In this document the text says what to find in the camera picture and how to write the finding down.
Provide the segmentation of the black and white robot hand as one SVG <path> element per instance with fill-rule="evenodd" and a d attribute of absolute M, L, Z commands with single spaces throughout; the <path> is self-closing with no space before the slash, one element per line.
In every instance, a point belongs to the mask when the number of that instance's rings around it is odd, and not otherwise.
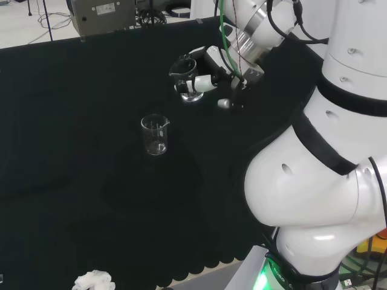
<path fill-rule="evenodd" d="M 217 46 L 199 47 L 182 55 L 169 69 L 174 80 L 174 91 L 185 104 L 198 103 L 220 83 L 228 83 L 231 88 L 229 97 L 221 97 L 217 106 L 221 109 L 236 111 L 246 106 L 242 91 L 258 83 L 264 75 L 256 63 L 241 61 L 241 76 L 237 77 L 224 49 Z"/>

